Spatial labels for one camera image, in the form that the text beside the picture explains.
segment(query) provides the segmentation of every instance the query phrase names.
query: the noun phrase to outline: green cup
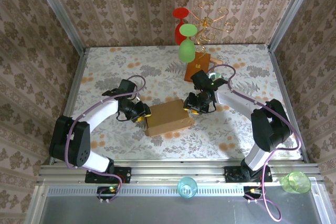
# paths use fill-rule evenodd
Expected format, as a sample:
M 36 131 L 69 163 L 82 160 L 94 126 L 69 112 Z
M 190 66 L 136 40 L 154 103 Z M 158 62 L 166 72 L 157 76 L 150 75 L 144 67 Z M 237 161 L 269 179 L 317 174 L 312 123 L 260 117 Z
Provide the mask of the green cup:
M 282 188 L 291 194 L 305 194 L 309 192 L 311 183 L 310 179 L 299 170 L 294 170 L 280 182 Z

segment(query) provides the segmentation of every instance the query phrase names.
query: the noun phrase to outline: patterned wallpaper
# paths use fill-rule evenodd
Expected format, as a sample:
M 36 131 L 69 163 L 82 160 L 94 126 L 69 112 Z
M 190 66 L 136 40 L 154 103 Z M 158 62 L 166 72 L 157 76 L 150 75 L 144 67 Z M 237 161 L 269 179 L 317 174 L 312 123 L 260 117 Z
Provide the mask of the patterned wallpaper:
M 23 223 L 78 55 L 46 0 L 0 0 L 0 223 Z
M 336 209 L 336 0 L 304 0 L 276 57 L 308 154 Z
M 209 16 L 227 6 L 231 33 L 216 31 L 211 44 L 266 43 L 271 38 L 290 0 L 61 0 L 86 47 L 174 45 L 178 21 L 172 11 L 187 7 L 197 15 L 201 1 L 213 5 Z M 218 21 L 221 28 L 226 21 Z M 191 17 L 188 22 L 195 22 Z

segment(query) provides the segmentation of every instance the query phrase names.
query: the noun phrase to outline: table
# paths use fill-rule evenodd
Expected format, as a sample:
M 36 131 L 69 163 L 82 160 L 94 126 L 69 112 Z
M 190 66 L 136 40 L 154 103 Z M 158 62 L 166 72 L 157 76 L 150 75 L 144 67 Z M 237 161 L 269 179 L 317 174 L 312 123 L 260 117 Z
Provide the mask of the table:
M 237 69 L 233 86 L 265 101 L 273 98 L 284 102 L 265 45 L 207 46 L 211 56 Z M 101 94 L 117 88 L 121 79 L 134 74 L 146 78 L 147 85 L 140 99 L 149 106 L 185 99 L 193 92 L 185 82 L 186 64 L 178 59 L 178 46 L 90 48 L 79 87 L 74 115 L 101 100 Z M 225 77 L 231 71 L 217 68 Z M 134 79 L 138 87 L 141 79 Z M 251 150 L 254 140 L 250 121 L 226 105 L 217 112 L 191 115 L 195 125 L 181 132 L 157 137 L 144 135 L 145 124 L 118 122 L 113 115 L 91 134 L 91 148 L 113 159 L 242 159 Z M 289 138 L 283 146 L 293 147 Z M 299 152 L 278 152 L 274 159 L 299 159 Z

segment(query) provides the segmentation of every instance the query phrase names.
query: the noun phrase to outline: purple cable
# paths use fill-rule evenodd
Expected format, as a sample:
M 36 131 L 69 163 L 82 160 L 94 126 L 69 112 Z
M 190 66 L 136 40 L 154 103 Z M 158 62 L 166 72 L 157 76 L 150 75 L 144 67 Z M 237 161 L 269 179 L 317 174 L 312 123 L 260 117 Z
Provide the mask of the purple cable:
M 67 141 L 65 143 L 65 153 L 64 153 L 64 160 L 65 160 L 65 164 L 67 165 L 67 167 L 69 169 L 76 169 L 78 168 L 77 166 L 71 166 L 70 163 L 69 163 L 69 158 L 68 158 L 68 152 L 69 152 L 69 145 L 70 145 L 70 138 L 71 138 L 71 135 L 72 135 L 72 131 L 74 130 L 74 127 L 76 125 L 76 123 L 81 120 L 86 114 L 90 113 L 92 110 L 94 110 L 96 107 L 98 107 L 99 105 L 102 105 L 103 103 L 107 102 L 107 101 L 110 101 L 114 98 L 117 98 L 117 97 L 124 97 L 126 95 L 133 95 L 133 94 L 137 94 L 138 92 L 140 92 L 141 90 L 143 90 L 145 88 L 145 85 L 146 85 L 146 80 L 144 77 L 140 76 L 140 75 L 134 75 L 134 76 L 131 76 L 130 78 L 128 78 L 127 80 L 130 80 L 131 78 L 134 78 L 134 77 L 140 77 L 142 80 L 143 80 L 143 86 L 137 90 L 137 91 L 134 91 L 134 92 L 130 92 L 130 93 L 125 93 L 125 94 L 117 94 L 117 95 L 114 95 L 112 97 L 107 97 L 103 100 L 101 100 L 100 102 L 97 102 L 95 105 L 93 105 L 92 107 L 88 108 L 87 110 L 85 110 L 84 113 L 80 114 L 75 120 L 74 122 L 72 123 L 71 127 L 70 127 L 70 130 L 69 130 L 69 133 L 67 135 Z M 109 177 L 114 177 L 114 178 L 117 178 L 120 182 L 120 187 L 118 189 L 118 191 L 116 192 L 116 194 L 114 195 L 113 199 L 115 198 L 115 196 L 117 196 L 117 194 L 119 193 L 120 189 L 121 189 L 121 185 L 122 185 L 122 180 L 119 176 L 115 175 L 115 174 L 108 174 L 108 173 L 100 173 L 100 172 L 97 172 L 95 170 L 90 170 L 90 169 L 86 169 L 86 168 L 83 168 L 83 167 L 80 167 L 81 169 L 85 169 L 85 170 L 88 170 L 92 173 L 95 173 L 97 175 L 100 175 L 100 176 L 109 176 Z
M 230 89 L 230 91 L 252 103 L 255 103 L 261 107 L 263 107 L 265 110 L 269 111 L 270 113 L 272 113 L 273 115 L 275 115 L 276 117 L 280 118 L 280 120 L 282 120 L 291 130 L 292 132 L 294 133 L 295 135 L 295 139 L 296 139 L 296 142 L 297 142 L 297 147 L 295 148 L 275 148 L 271 154 L 269 155 L 269 157 L 266 159 L 265 163 L 264 163 L 264 166 L 262 167 L 262 171 L 263 171 L 263 177 L 262 177 L 262 180 L 261 180 L 261 190 L 262 190 L 262 199 L 264 201 L 264 204 L 265 204 L 265 207 L 266 207 L 266 210 L 268 212 L 268 214 L 270 215 L 270 217 L 272 218 L 272 220 L 276 221 L 276 222 L 279 222 L 281 221 L 281 212 L 279 210 L 279 208 L 277 207 L 277 205 L 271 201 L 271 200 L 268 200 L 266 199 L 266 196 L 265 196 L 265 173 L 266 173 L 266 165 L 268 164 L 268 162 L 270 161 L 270 159 L 273 157 L 274 153 L 276 151 L 297 151 L 301 148 L 301 143 L 302 143 L 302 139 L 300 137 L 300 135 L 298 134 L 298 132 L 296 131 L 296 129 L 283 117 L 281 116 L 279 113 L 277 113 L 276 111 L 272 110 L 271 108 L 267 107 L 266 105 L 262 104 L 261 102 L 258 102 L 256 101 L 255 99 L 252 99 L 251 97 L 247 97 L 239 92 L 237 92 L 234 88 L 232 88 L 231 86 L 231 79 L 236 75 L 236 69 L 230 65 L 227 65 L 227 64 L 221 64 L 221 65 L 215 65 L 213 66 L 212 68 L 210 68 L 208 70 L 208 73 L 212 70 L 214 70 L 215 68 L 218 68 L 218 67 L 229 67 L 233 70 L 233 74 L 229 77 L 229 79 L 227 80 L 227 85 Z M 279 218 L 276 219 L 272 213 L 270 212 L 269 208 L 268 208 L 268 205 L 267 205 L 267 202 L 269 202 L 270 204 L 272 204 L 279 212 Z

